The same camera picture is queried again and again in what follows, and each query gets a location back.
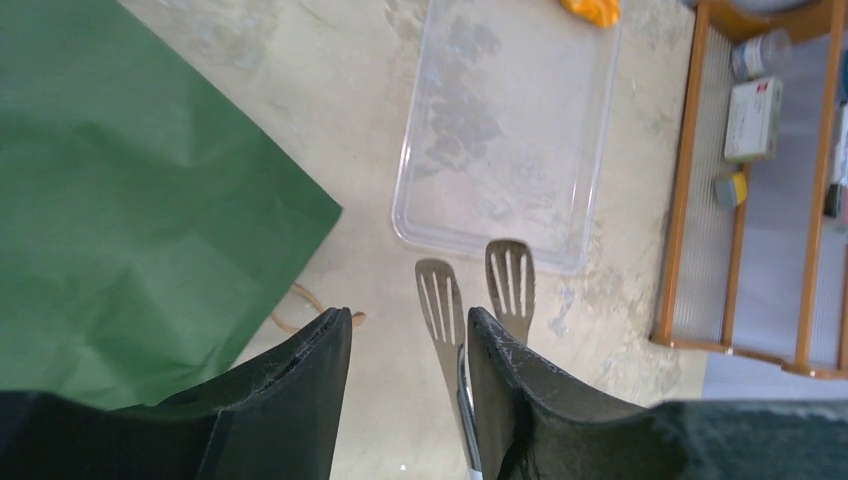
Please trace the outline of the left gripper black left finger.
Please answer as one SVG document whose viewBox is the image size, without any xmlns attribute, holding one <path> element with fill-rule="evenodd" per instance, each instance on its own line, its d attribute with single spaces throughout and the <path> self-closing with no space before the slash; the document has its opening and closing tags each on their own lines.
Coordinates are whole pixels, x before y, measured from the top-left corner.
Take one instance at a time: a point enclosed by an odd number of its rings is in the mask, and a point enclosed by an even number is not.
<svg viewBox="0 0 848 480">
<path fill-rule="evenodd" d="M 1 395 L 5 479 L 326 479 L 352 343 L 331 308 L 272 349 L 157 405 Z"/>
</svg>

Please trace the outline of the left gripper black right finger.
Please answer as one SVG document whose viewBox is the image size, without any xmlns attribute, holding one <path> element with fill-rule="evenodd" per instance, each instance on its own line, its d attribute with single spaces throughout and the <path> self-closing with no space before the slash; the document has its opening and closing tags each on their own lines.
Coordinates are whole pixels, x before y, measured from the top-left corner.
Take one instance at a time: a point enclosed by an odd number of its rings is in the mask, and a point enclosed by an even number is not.
<svg viewBox="0 0 848 480">
<path fill-rule="evenodd" d="M 487 310 L 467 314 L 487 479 L 843 479 L 843 401 L 667 401 L 644 408 L 570 375 Z"/>
</svg>

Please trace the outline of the metal tongs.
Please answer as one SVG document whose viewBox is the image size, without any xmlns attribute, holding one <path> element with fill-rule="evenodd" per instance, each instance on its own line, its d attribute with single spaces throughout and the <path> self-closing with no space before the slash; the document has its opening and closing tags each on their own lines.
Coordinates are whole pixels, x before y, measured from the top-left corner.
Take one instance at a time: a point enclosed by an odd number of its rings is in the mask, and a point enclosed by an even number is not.
<svg viewBox="0 0 848 480">
<path fill-rule="evenodd" d="M 522 344 L 535 310 L 535 266 L 529 246 L 515 239 L 496 239 L 485 248 L 486 282 L 496 319 Z M 481 479 L 482 466 L 466 373 L 466 320 L 461 291 L 453 267 L 426 258 L 415 265 L 422 315 L 433 341 L 463 440 L 469 477 Z"/>
</svg>

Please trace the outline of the green brown paper bag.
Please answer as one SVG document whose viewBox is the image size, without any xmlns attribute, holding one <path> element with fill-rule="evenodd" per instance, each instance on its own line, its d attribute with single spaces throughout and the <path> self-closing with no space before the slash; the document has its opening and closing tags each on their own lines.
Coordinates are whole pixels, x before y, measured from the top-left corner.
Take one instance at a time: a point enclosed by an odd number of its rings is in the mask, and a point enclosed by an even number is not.
<svg viewBox="0 0 848 480">
<path fill-rule="evenodd" d="M 2 3 L 3 390 L 115 409 L 225 372 L 341 212 L 119 3 Z"/>
</svg>

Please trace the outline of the orange braided fake bread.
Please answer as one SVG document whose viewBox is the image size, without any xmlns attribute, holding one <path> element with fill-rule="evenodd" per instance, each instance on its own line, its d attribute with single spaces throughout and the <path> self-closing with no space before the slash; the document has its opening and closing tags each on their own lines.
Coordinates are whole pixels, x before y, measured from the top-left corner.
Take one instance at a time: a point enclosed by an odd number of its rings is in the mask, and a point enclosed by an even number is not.
<svg viewBox="0 0 848 480">
<path fill-rule="evenodd" d="M 599 28 L 615 26 L 621 16 L 619 0 L 559 0 L 559 3 L 571 14 Z"/>
</svg>

